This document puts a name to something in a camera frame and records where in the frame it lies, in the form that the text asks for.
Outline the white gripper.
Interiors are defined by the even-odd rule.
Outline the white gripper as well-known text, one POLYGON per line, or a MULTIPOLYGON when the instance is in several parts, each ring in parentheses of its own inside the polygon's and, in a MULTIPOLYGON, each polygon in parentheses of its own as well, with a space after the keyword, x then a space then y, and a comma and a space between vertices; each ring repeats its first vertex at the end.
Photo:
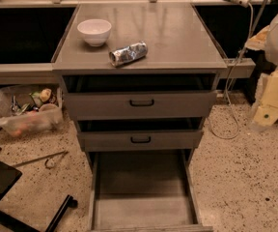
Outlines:
MULTIPOLYGON (((272 19, 269 26, 248 39, 245 47, 255 51, 264 50, 265 58, 278 66, 278 15, 272 19)), ((251 109, 251 126, 272 126, 278 120, 278 67, 271 74, 261 74, 255 98, 251 109)))

